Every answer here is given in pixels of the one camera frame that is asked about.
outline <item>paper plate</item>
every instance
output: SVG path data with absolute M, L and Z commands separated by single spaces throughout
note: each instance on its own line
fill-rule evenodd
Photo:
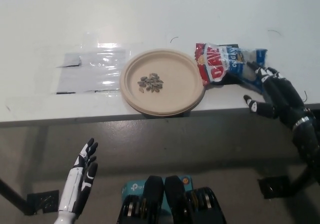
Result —
M 160 92 L 139 91 L 141 77 L 157 73 L 163 81 Z M 120 90 L 139 112 L 172 116 L 194 108 L 204 95 L 197 63 L 188 55 L 169 49 L 144 52 L 128 62 L 121 72 Z

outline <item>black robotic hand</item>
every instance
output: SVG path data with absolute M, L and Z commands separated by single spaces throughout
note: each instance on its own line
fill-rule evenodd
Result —
M 255 62 L 247 64 L 261 79 L 263 90 L 272 102 L 258 102 L 245 95 L 243 98 L 250 111 L 271 119 L 279 117 L 280 121 L 292 130 L 292 142 L 320 184 L 320 132 L 313 113 L 305 107 L 291 82 L 278 71 L 271 67 L 261 67 Z

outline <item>white robotic hand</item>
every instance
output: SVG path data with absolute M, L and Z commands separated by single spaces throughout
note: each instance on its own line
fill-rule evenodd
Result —
M 91 138 L 75 160 L 65 182 L 54 224 L 73 224 L 84 210 L 98 169 L 94 162 L 97 157 L 92 156 L 97 147 L 98 143 Z

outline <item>blue box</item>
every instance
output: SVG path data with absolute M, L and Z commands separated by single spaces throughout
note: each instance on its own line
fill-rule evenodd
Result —
M 189 175 L 179 176 L 182 183 L 184 184 L 185 191 L 193 190 L 192 179 Z M 142 196 L 144 192 L 146 180 L 131 180 L 128 181 L 122 188 L 122 202 L 128 195 L 138 195 Z M 163 195 L 162 207 L 161 207 L 161 216 L 171 216 L 171 210 L 167 202 L 166 194 Z

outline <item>robotic finger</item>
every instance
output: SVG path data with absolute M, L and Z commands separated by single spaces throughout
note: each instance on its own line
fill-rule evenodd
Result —
M 278 112 L 272 104 L 252 100 L 252 98 L 248 95 L 244 95 L 243 98 L 252 113 L 256 113 L 259 116 L 270 119 L 275 119 L 278 117 Z

